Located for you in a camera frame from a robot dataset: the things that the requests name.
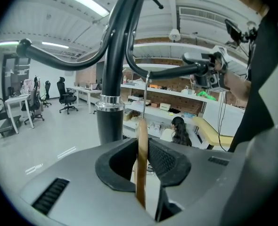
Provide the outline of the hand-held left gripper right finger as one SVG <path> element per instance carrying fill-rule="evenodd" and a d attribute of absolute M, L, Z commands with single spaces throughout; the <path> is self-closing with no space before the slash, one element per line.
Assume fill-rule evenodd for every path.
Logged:
<path fill-rule="evenodd" d="M 160 180 L 155 220 L 163 221 L 200 199 L 221 176 L 232 153 L 148 140 L 148 160 Z"/>

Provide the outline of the dark display screen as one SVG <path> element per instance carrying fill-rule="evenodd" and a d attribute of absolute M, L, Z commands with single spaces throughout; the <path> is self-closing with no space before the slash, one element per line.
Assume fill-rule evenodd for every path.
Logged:
<path fill-rule="evenodd" d="M 102 84 L 103 80 L 104 61 L 96 64 L 96 82 Z"/>

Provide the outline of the black headrest office chair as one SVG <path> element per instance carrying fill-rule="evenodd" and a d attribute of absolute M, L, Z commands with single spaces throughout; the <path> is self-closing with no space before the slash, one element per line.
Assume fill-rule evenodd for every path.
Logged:
<path fill-rule="evenodd" d="M 72 92 L 71 88 L 65 88 L 65 78 L 59 77 L 57 82 L 57 89 L 59 91 L 59 102 L 64 105 L 62 109 L 59 110 L 59 113 L 62 113 L 63 110 L 66 110 L 66 113 L 69 114 L 70 110 L 78 111 L 78 109 L 73 105 L 77 101 L 77 97 Z"/>

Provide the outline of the long white desk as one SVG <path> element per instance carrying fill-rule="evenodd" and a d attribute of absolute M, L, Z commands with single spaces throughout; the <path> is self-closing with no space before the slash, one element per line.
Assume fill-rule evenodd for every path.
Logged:
<path fill-rule="evenodd" d="M 79 107 L 79 92 L 85 93 L 87 94 L 87 105 L 88 105 L 88 111 L 90 114 L 95 114 L 95 110 L 91 108 L 91 94 L 100 94 L 101 90 L 91 90 L 88 88 L 83 88 L 83 87 L 76 87 L 76 86 L 72 86 L 69 87 L 69 89 L 75 90 L 76 91 L 76 104 L 77 107 Z"/>

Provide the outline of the white metal shelving unit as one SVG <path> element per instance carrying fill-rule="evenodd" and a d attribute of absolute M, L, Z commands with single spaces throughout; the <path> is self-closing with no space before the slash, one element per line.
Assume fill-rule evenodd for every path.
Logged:
<path fill-rule="evenodd" d="M 206 49 L 203 52 L 199 52 L 202 54 L 210 54 L 212 49 Z M 228 69 L 233 72 L 234 74 L 236 74 L 239 77 L 243 77 L 245 75 L 246 69 L 247 69 L 247 64 L 245 64 L 242 61 L 237 60 L 234 57 L 230 57 L 230 62 L 228 65 Z M 200 67 L 193 63 L 193 64 L 186 64 L 184 63 L 184 65 L 182 66 L 183 69 L 185 69 L 185 72 L 181 72 L 178 73 L 178 77 L 181 78 L 185 78 L 185 79 L 189 79 L 190 75 L 193 74 L 195 76 L 196 73 L 198 73 L 200 71 Z M 220 100 L 216 100 L 216 101 L 212 101 L 210 99 L 204 98 L 204 97 L 198 97 L 197 94 L 185 94 L 183 92 L 176 92 L 176 91 L 172 91 L 172 90 L 165 90 L 165 89 L 155 89 L 155 88 L 147 88 L 148 92 L 154 92 L 154 93 L 158 93 L 158 94 L 165 94 L 165 95 L 171 95 L 171 96 L 176 96 L 177 98 L 183 98 L 183 99 L 191 99 L 191 100 L 195 100 L 195 101 L 200 101 L 200 102 L 204 102 L 204 103 L 213 103 L 213 102 L 222 102 L 222 103 L 226 103 L 226 98 L 222 98 Z M 133 109 L 135 111 L 138 112 L 142 112 L 143 111 L 143 101 L 134 101 L 131 104 L 128 104 L 126 106 L 128 109 Z M 148 115 L 152 115 L 155 117 L 159 117 L 159 118 L 165 118 L 165 119 L 173 119 L 174 117 L 182 117 L 185 121 L 186 124 L 193 124 L 192 119 L 195 117 L 186 117 L 186 115 L 184 113 L 171 113 L 169 111 L 163 110 L 160 107 L 152 107 L 151 105 L 147 105 L 145 107 L 145 113 L 147 113 Z"/>

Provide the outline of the cardboard box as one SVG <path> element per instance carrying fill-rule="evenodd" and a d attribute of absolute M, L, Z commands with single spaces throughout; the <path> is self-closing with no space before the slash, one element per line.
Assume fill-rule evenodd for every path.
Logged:
<path fill-rule="evenodd" d="M 123 111 L 123 120 L 124 121 L 129 121 L 133 117 L 138 117 L 140 116 L 140 112 L 132 110 L 132 109 L 124 109 Z"/>

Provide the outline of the white cone ceiling lamp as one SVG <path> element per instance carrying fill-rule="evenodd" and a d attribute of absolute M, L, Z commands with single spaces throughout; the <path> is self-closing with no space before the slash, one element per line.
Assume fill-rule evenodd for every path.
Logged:
<path fill-rule="evenodd" d="M 169 39 L 173 42 L 179 41 L 181 39 L 179 30 L 173 28 L 169 34 Z"/>

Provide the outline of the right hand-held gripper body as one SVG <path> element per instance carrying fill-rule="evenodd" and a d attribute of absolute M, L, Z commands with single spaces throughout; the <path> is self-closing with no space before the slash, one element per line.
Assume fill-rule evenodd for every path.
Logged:
<path fill-rule="evenodd" d="M 195 74 L 196 85 L 214 92 L 229 91 L 224 75 L 230 61 L 227 50 L 222 46 L 215 46 L 210 54 L 202 54 L 202 60 L 195 62 L 200 67 L 200 71 Z"/>

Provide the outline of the black coat rack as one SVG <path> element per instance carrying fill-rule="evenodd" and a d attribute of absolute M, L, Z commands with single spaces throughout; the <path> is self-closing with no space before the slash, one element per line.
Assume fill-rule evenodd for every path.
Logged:
<path fill-rule="evenodd" d="M 137 75 L 147 81 L 171 79 L 195 73 L 204 74 L 208 70 L 203 61 L 159 72 L 148 72 L 136 65 L 132 51 L 143 2 L 144 0 L 118 0 L 110 13 L 99 50 L 92 58 L 83 62 L 65 62 L 35 47 L 29 39 L 20 40 L 16 47 L 19 57 L 28 57 L 64 71 L 83 70 L 96 64 L 101 58 L 105 58 L 102 92 L 100 100 L 96 103 L 101 144 L 118 141 L 123 137 L 124 104 L 121 102 L 120 94 L 124 60 Z"/>

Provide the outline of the wooden hanger with metal hook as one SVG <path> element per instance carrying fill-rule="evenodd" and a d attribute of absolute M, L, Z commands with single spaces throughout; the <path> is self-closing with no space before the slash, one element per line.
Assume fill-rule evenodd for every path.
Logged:
<path fill-rule="evenodd" d="M 150 71 L 147 73 L 145 89 L 144 89 L 144 103 L 142 117 L 140 118 L 137 126 L 137 143 L 138 143 L 138 154 L 137 164 L 135 166 L 135 185 L 136 185 L 136 198 L 141 206 L 146 208 L 146 175 L 147 175 L 147 157 L 148 157 L 148 132 L 147 122 L 144 118 L 146 99 L 147 99 L 147 88 L 149 82 Z"/>

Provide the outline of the person's right forearm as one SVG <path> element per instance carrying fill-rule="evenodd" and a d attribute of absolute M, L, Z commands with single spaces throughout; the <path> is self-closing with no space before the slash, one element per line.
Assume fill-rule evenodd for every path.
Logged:
<path fill-rule="evenodd" d="M 229 88 L 230 92 L 241 102 L 247 104 L 251 82 L 244 80 L 230 71 L 224 74 L 224 85 Z"/>

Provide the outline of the white box appliance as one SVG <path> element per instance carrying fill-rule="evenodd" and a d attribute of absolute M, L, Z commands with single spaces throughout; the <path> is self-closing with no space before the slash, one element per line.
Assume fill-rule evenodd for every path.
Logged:
<path fill-rule="evenodd" d="M 245 110 L 222 102 L 207 103 L 203 119 L 220 135 L 233 137 L 242 121 Z"/>

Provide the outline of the black platform trolley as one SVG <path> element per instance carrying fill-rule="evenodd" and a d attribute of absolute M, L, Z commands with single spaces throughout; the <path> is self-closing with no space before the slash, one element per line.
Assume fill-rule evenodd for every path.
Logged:
<path fill-rule="evenodd" d="M 5 132 L 13 131 L 14 125 L 21 125 L 20 121 L 21 116 L 17 115 L 11 119 L 8 110 L 5 106 L 5 102 L 0 98 L 0 134 L 4 137 Z"/>

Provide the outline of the small white desk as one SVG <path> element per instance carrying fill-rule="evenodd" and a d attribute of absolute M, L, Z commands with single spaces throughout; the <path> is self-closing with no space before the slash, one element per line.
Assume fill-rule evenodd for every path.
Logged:
<path fill-rule="evenodd" d="M 29 105 L 28 105 L 28 102 L 27 102 L 29 97 L 30 97 L 30 94 L 24 94 L 24 95 L 21 95 L 21 96 L 18 96 L 18 97 L 11 97 L 11 98 L 9 98 L 5 101 L 5 105 L 8 108 L 8 115 L 9 115 L 9 118 L 11 119 L 12 126 L 13 126 L 14 131 L 15 131 L 16 134 L 19 134 L 19 131 L 17 129 L 14 117 L 13 117 L 12 112 L 11 112 L 11 105 L 14 104 L 14 103 L 19 103 L 20 107 L 22 107 L 21 103 L 24 101 L 25 106 L 26 106 L 26 112 L 27 112 L 27 115 L 28 115 L 28 119 L 29 119 L 31 128 L 34 129 L 33 121 L 32 121 L 32 118 L 31 118 L 31 113 L 30 113 L 30 110 L 29 110 Z"/>

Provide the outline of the small black office chair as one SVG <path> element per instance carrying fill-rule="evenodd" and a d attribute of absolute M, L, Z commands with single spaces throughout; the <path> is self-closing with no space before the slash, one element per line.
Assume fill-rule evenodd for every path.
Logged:
<path fill-rule="evenodd" d="M 45 81 L 45 85 L 42 88 L 41 101 L 45 107 L 49 107 L 49 105 L 52 105 L 52 103 L 48 102 L 48 100 L 50 99 L 49 97 L 50 86 L 51 86 L 50 81 Z"/>

